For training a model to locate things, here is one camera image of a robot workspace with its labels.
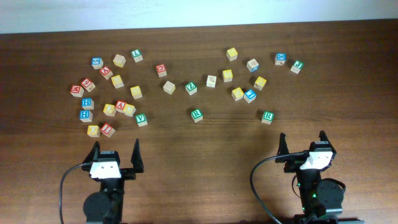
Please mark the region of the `yellow block near A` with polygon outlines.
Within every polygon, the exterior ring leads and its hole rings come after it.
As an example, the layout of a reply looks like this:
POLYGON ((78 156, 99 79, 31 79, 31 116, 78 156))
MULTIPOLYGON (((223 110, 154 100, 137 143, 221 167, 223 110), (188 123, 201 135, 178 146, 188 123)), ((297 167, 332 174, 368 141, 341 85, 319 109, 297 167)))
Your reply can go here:
POLYGON ((124 86, 123 80, 120 75, 115 75, 111 77, 112 84, 116 89, 124 86))

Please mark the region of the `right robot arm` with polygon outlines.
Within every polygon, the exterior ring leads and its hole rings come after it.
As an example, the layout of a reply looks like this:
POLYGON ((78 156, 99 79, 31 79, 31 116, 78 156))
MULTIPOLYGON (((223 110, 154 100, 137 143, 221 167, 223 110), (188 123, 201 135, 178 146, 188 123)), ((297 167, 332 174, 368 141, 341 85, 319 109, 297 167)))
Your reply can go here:
POLYGON ((302 203, 302 215, 295 215, 294 223, 364 223, 357 218, 339 219, 343 213, 342 203, 346 186, 339 180, 321 177, 321 173, 331 166, 336 150, 324 131, 320 131, 319 140, 310 143, 307 150, 290 153, 285 134, 279 137, 276 163, 283 163, 285 173, 294 173, 299 197, 302 203))

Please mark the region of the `yellow block beside A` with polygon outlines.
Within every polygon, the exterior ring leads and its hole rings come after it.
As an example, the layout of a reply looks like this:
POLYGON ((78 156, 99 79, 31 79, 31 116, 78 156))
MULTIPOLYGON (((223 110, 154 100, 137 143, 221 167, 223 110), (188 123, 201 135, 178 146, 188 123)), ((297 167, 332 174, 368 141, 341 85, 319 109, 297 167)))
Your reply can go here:
POLYGON ((136 112, 136 107, 134 105, 126 104, 124 109, 123 109, 123 113, 126 116, 133 117, 135 112, 136 112))

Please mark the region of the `yellow S block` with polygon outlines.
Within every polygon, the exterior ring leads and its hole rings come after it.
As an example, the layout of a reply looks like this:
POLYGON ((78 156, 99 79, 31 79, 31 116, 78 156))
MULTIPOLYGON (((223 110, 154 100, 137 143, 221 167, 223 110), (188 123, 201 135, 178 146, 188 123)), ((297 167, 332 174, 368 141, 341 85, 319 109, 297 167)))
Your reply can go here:
POLYGON ((141 88, 140 88, 139 85, 131 87, 131 88, 130 88, 130 91, 131 91, 132 97, 133 97, 135 100, 138 99, 138 98, 142 98, 142 97, 143 97, 142 91, 141 91, 141 88))
POLYGON ((223 70, 222 77, 224 82, 231 82, 233 80, 232 70, 223 70))

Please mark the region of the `yellow block lower left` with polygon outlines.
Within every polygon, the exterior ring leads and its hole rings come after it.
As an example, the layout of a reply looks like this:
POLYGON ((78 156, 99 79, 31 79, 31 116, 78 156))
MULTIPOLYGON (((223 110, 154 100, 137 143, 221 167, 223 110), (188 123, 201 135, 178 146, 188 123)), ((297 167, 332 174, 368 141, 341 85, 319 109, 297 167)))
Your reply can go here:
POLYGON ((112 104, 105 104, 104 108, 103 108, 103 113, 106 116, 112 116, 114 117, 116 115, 116 108, 114 105, 112 104))

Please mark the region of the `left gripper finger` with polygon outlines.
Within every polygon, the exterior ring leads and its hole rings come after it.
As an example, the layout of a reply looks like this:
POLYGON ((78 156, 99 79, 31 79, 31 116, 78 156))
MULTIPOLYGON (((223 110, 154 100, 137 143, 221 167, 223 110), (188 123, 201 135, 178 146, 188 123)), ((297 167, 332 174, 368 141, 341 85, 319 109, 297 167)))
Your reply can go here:
POLYGON ((88 155, 85 157, 83 160, 84 164, 94 162, 98 159, 98 153, 100 152, 100 143, 96 141, 91 149, 91 151, 88 153, 88 155))
POLYGON ((134 148, 133 148, 132 156, 131 156, 131 163, 132 163, 134 170, 143 170, 144 169, 144 163, 143 163, 142 157, 141 157, 138 138, 136 139, 136 141, 134 143, 134 148))

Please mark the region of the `yellow block top right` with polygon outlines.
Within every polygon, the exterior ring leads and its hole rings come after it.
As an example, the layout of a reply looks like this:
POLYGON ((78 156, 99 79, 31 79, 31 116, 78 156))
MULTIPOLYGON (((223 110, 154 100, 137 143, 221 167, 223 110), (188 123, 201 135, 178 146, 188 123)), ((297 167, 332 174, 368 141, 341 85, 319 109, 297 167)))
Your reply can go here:
POLYGON ((238 57, 238 52, 237 52, 237 50, 233 47, 233 48, 230 48, 230 49, 228 49, 228 50, 226 51, 226 56, 227 56, 227 59, 228 59, 229 61, 233 61, 233 60, 236 60, 236 59, 237 59, 237 57, 238 57))

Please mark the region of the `red A block lower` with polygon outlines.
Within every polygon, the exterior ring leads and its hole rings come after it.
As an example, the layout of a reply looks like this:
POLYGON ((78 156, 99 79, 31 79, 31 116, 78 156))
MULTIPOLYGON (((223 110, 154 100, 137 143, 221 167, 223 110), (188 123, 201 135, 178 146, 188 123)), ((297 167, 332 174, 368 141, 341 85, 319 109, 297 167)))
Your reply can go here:
POLYGON ((115 104, 115 109, 117 112, 124 113, 124 108, 126 107, 126 102, 118 100, 115 104))

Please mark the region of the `blue h block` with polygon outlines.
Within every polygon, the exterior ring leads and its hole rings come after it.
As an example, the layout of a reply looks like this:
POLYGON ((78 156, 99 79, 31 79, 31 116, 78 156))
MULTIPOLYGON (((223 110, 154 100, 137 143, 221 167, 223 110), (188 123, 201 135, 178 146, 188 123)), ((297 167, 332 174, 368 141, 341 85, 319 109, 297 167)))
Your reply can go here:
POLYGON ((81 100, 81 107, 84 110, 93 110, 95 107, 95 103, 91 98, 83 98, 81 100))
POLYGON ((92 122, 93 120, 93 113, 90 110, 81 110, 79 114, 79 119, 82 122, 92 122))

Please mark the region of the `green Z block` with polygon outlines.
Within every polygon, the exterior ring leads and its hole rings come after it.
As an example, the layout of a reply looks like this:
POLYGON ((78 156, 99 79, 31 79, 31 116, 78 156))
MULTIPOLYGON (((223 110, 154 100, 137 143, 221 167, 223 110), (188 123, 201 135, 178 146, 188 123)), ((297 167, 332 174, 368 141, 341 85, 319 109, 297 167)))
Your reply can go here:
POLYGON ((185 85, 185 89, 189 95, 193 95, 194 93, 196 93, 198 91, 196 84, 194 84, 193 82, 187 83, 185 85))

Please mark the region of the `green r block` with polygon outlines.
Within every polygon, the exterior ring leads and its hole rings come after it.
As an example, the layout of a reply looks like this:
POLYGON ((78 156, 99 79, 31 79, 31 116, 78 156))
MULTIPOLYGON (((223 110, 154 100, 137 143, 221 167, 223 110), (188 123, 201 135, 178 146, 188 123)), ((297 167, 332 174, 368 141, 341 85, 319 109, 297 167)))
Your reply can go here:
POLYGON ((203 119, 203 113, 199 109, 195 109, 191 112, 191 117, 195 123, 203 119))
POLYGON ((265 111, 264 114, 262 115, 261 122, 266 123, 266 124, 271 124, 274 119, 274 113, 265 111))

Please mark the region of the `upper blue H block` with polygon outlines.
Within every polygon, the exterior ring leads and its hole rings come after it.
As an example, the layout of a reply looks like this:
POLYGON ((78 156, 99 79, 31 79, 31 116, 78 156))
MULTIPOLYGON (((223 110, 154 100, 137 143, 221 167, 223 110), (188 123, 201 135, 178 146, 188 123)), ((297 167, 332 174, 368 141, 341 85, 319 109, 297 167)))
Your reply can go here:
POLYGON ((81 107, 84 110, 93 110, 95 107, 95 103, 91 98, 83 98, 81 100, 81 107))

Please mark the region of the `red A block upper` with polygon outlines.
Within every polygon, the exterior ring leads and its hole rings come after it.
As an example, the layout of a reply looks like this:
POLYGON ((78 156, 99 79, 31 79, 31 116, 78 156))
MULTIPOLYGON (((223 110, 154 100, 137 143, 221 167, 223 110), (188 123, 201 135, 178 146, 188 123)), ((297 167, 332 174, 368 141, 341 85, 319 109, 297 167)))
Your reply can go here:
POLYGON ((107 66, 104 66, 103 68, 101 68, 99 70, 99 72, 102 75, 102 77, 104 77, 106 80, 109 80, 113 76, 113 72, 107 66))

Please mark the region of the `plain wood block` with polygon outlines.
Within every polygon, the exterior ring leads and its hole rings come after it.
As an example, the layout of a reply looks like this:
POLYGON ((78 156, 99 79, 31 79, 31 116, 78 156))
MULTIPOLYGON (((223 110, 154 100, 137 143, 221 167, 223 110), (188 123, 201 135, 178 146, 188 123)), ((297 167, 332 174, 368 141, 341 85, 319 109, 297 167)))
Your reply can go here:
POLYGON ((122 55, 116 54, 113 58, 113 63, 115 66, 123 68, 126 63, 126 58, 122 55))
POLYGON ((163 90, 171 95, 175 91, 175 85, 170 81, 166 81, 163 86, 163 90))

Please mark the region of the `blue picture block right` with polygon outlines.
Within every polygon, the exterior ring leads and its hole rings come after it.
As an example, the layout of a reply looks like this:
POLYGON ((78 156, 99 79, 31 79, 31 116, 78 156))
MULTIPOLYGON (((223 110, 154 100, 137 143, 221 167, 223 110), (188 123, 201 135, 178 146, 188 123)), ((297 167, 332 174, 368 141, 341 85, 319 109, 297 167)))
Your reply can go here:
POLYGON ((256 92, 253 89, 249 89, 244 93, 244 99, 248 102, 251 103, 256 99, 256 92))

